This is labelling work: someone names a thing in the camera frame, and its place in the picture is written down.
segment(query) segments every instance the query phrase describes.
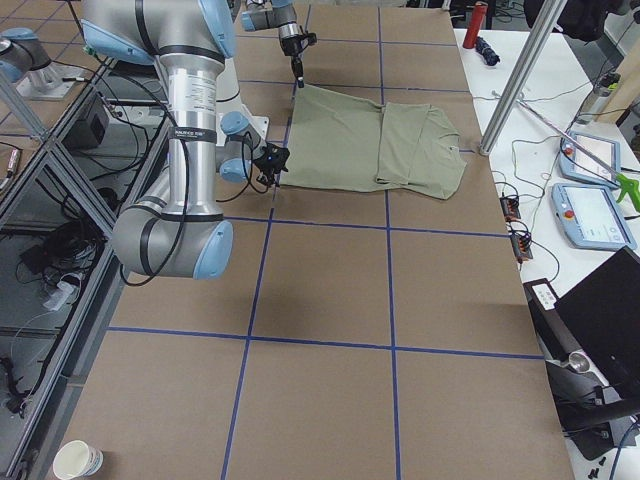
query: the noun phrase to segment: white cup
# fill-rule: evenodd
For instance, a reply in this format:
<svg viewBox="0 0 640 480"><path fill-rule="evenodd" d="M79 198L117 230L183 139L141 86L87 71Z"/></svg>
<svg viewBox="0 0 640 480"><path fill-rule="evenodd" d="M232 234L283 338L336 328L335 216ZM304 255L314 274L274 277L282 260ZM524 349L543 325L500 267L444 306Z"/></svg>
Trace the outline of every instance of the white cup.
<svg viewBox="0 0 640 480"><path fill-rule="evenodd" d="M98 471L104 456L82 440L67 443L53 460L53 473L60 480L88 477Z"/></svg>

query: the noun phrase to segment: red cylinder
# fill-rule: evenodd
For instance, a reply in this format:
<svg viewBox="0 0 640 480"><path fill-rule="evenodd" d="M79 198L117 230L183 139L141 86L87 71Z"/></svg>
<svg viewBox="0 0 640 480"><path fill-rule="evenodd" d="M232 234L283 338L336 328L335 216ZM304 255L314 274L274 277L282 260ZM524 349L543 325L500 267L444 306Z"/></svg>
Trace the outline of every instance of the red cylinder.
<svg viewBox="0 0 640 480"><path fill-rule="evenodd" d="M471 14L471 21L467 27L467 34L464 36L464 42L462 42L464 48L475 48L476 38L478 38L478 32L482 26L482 20L484 20L484 16L487 14L487 7L488 4L485 2L476 2L473 7L473 14Z"/></svg>

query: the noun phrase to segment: white table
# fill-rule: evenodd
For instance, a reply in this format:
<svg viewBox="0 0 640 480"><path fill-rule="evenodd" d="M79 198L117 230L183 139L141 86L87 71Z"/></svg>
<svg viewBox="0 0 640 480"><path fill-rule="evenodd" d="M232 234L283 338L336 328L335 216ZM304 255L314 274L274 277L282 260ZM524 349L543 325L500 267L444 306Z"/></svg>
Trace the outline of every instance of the white table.
<svg viewBox="0 0 640 480"><path fill-rule="evenodd" d="M493 92L502 93L513 66L526 41L526 32L509 31L483 31L480 35L493 47L500 56L500 62L495 67L487 66L482 57L475 50L462 48L465 30L456 30L456 39L462 57L465 74L470 91L474 96L474 107L481 130L484 130L491 119L491 115L497 105L496 100L487 100L494 97ZM559 96L553 100L540 100L532 102L536 111L551 120L555 125L565 129L581 102L590 91L589 79L582 67L573 55L569 45L560 34L552 34L534 67L525 88L523 90L525 100L536 100L555 97L556 95L576 89L572 93ZM622 166L638 169L638 161L628 146L626 140L615 125L599 124L592 122L586 127L574 130L606 137L620 142ZM530 113L520 107L516 107L496 142L489 160L497 182L505 181L514 185L520 195L531 194L539 196L541 190L535 186L524 183L514 176L514 164L512 161L512 142L514 140L527 140L538 142L547 137L556 135L553 130L544 125ZM613 252L599 252L594 250L579 250L573 248L555 218L553 212L550 191L551 185L559 182L572 183L560 175L559 167L553 167L554 159L558 151L559 139L552 138L544 143L525 144L516 143L517 174L530 182L543 186L550 174L538 212L535 225L533 216L538 200L522 198L520 212L522 221L533 228L533 239L551 250L560 261L560 273L553 282L556 292L562 296L574 285L585 278L596 267L609 258ZM502 192L503 186L498 185L498 192ZM509 187L505 188L505 194L513 193ZM634 215L636 212L631 202L626 199L621 204L625 215ZM634 237L640 240L640 219L630 221L629 226ZM534 259L523 264L521 278L523 282L538 278L551 278L556 271L556 263L553 258L540 247L532 247ZM576 480L583 480L592 468L599 467L599 479L608 479L615 451L607 455L606 464L601 467L596 461L589 462L582 457L573 442L567 441L574 475ZM625 448L620 457L615 480L635 480L640 472L640 447Z"/></svg>

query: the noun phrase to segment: green handle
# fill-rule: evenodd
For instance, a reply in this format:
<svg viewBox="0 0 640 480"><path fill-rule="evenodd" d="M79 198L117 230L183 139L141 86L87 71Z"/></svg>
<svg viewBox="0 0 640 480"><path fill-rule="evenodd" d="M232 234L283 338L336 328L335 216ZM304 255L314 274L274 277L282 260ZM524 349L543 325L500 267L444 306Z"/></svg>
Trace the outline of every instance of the green handle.
<svg viewBox="0 0 640 480"><path fill-rule="evenodd" d="M640 182L635 179L627 178L623 174L619 173L616 177L620 184L620 196L618 197L618 203L622 201L625 195L629 195L633 208L636 212L640 212Z"/></svg>

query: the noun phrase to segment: green cloth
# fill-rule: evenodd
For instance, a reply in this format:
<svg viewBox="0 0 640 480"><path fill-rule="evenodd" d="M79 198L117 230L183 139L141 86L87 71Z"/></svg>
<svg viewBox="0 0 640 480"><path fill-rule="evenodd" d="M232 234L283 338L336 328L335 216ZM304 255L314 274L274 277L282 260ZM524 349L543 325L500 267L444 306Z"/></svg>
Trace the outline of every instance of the green cloth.
<svg viewBox="0 0 640 480"><path fill-rule="evenodd" d="M431 105L383 107L307 85L296 94L289 173L280 183L358 192L407 188L446 199L466 166L458 137Z"/></svg>

